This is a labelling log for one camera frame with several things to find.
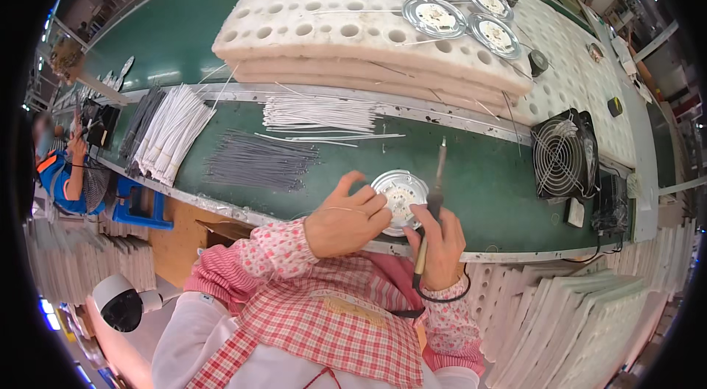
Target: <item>workbench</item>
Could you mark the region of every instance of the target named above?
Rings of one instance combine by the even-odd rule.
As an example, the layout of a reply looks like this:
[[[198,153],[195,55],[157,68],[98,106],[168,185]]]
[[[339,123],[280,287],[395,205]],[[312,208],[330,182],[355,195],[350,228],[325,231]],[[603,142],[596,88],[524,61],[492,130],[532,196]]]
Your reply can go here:
[[[119,71],[132,55],[135,63],[122,89],[133,103],[122,109],[112,146],[99,154],[101,161],[116,171],[125,166],[125,161],[117,156],[117,148],[135,102],[147,87],[196,84],[222,65],[211,52],[211,43],[236,1],[145,0],[110,30],[102,32],[87,54],[85,67],[90,73]],[[224,69],[209,79],[205,99],[216,98],[229,73]],[[449,144],[445,206],[457,214],[464,228],[467,249],[463,261],[551,260],[591,255],[597,249],[597,235],[589,224],[591,201],[585,206],[584,226],[577,229],[562,222],[564,204],[549,205],[537,199],[527,127],[517,126],[519,145],[511,122],[441,103],[340,88],[297,89],[337,97],[375,98],[382,102],[386,114],[377,121],[377,132],[382,132],[385,126],[386,132],[406,137],[363,141],[359,148],[322,144],[319,146],[322,163],[309,170],[303,178],[305,188],[296,192],[210,184],[203,181],[203,160],[211,154],[225,129],[264,131],[262,105],[258,103],[264,100],[264,95],[260,94],[258,99],[259,94],[253,92],[286,93],[276,85],[232,83],[224,90],[217,114],[182,163],[174,187],[146,179],[138,181],[225,217],[263,224],[310,213],[331,192],[340,176],[353,169],[365,172],[368,181],[381,172],[406,169],[431,182],[437,146],[445,136]],[[617,238],[602,238],[602,249],[611,249],[617,241]],[[374,241],[367,249],[398,255],[410,253],[407,242],[392,238]]]

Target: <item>green conveyor belt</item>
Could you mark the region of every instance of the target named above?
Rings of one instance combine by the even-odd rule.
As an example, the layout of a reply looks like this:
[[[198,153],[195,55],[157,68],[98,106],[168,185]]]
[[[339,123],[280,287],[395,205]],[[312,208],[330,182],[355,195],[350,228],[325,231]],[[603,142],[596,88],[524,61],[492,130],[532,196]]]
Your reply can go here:
[[[149,0],[105,33],[88,53],[86,68],[92,74],[119,71],[135,56],[124,91],[151,84],[197,83],[206,69],[222,64],[211,52],[221,23],[238,0]],[[124,108],[106,159],[117,159],[135,104]],[[226,128],[263,131],[262,106],[253,102],[222,102],[217,114],[191,147],[177,175],[175,187],[205,195],[278,218],[305,215],[331,192],[339,177],[353,169],[369,181],[391,169],[407,169],[431,182],[437,163],[437,146],[447,137],[445,171],[446,207],[462,222],[467,251],[542,252],[595,246],[596,234],[588,229],[592,204],[587,205],[585,228],[561,222],[563,205],[549,206],[536,199],[531,151],[517,144],[459,129],[413,121],[379,120],[379,132],[399,132],[406,137],[365,141],[359,148],[321,144],[320,165],[313,166],[297,192],[271,192],[257,188],[224,187],[202,181],[203,160]]]

